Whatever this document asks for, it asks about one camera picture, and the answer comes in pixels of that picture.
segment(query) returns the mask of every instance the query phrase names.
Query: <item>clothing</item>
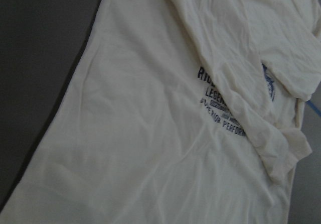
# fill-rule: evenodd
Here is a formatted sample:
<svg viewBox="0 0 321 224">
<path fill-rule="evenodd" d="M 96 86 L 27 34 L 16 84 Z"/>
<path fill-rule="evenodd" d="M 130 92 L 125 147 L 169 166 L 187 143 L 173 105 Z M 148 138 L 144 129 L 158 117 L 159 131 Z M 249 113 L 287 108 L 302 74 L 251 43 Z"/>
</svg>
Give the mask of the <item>clothing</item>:
<svg viewBox="0 0 321 224">
<path fill-rule="evenodd" d="M 321 22 L 275 4 L 102 0 L 0 223 L 286 223 Z"/>
</svg>

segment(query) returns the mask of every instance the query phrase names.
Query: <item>blue line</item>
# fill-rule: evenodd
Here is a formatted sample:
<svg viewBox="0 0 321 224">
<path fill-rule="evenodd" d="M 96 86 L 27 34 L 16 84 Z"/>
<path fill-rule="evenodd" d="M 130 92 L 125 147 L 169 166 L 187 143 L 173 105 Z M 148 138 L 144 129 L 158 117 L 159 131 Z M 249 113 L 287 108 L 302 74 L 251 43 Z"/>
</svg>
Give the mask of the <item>blue line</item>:
<svg viewBox="0 0 321 224">
<path fill-rule="evenodd" d="M 309 100 L 306 102 L 307 105 L 309 105 L 314 112 L 316 112 L 317 115 L 319 115 L 319 117 L 321 117 L 321 111 Z"/>
</svg>

